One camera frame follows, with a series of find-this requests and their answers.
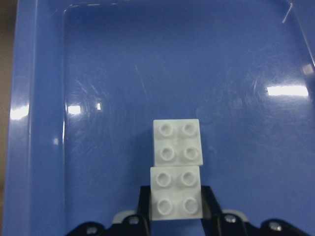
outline brown surface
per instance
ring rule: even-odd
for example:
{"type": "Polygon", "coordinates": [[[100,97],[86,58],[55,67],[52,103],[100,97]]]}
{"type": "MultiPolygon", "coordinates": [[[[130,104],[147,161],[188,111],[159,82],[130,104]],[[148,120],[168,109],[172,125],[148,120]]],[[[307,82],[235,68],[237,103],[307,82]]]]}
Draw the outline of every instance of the brown surface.
{"type": "Polygon", "coordinates": [[[0,234],[16,2],[0,1],[0,234]]]}

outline blue tray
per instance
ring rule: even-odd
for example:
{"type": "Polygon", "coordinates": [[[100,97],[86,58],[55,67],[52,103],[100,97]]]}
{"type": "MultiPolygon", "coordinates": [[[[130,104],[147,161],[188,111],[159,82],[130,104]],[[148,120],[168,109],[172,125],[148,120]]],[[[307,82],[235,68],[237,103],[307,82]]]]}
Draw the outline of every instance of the blue tray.
{"type": "MultiPolygon", "coordinates": [[[[3,235],[106,227],[150,184],[153,119],[198,118],[223,208],[315,234],[315,3],[20,0],[3,235]]],[[[152,235],[203,235],[199,220],[152,235]]]]}

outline blue plastic bin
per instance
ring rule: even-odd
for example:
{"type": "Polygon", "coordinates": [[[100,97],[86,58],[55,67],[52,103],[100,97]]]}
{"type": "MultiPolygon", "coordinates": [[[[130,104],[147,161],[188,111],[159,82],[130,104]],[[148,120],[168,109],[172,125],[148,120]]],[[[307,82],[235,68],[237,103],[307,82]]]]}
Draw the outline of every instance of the blue plastic bin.
{"type": "MultiPolygon", "coordinates": [[[[20,0],[4,236],[109,227],[150,184],[153,119],[198,118],[222,208],[315,234],[312,0],[20,0]]],[[[203,235],[199,220],[152,235],[203,235]]]]}

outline white block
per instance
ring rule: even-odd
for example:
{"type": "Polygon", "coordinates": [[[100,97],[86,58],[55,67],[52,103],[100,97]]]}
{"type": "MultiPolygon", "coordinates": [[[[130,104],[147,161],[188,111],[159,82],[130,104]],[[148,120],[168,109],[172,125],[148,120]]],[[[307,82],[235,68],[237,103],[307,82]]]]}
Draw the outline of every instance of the white block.
{"type": "Polygon", "coordinates": [[[202,218],[198,166],[151,167],[152,220],[202,218]]]}
{"type": "Polygon", "coordinates": [[[203,164],[198,119],[155,119],[153,134],[155,166],[203,164]]]}

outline white building block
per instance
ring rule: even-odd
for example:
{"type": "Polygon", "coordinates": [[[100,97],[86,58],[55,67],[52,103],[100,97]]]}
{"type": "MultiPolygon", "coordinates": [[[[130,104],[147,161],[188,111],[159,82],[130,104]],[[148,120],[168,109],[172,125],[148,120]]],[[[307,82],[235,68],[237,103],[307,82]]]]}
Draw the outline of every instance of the white building block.
{"type": "Polygon", "coordinates": [[[155,166],[201,166],[202,150],[198,119],[155,119],[155,166]]]}
{"type": "Polygon", "coordinates": [[[152,220],[202,218],[198,166],[151,167],[152,220]]]}

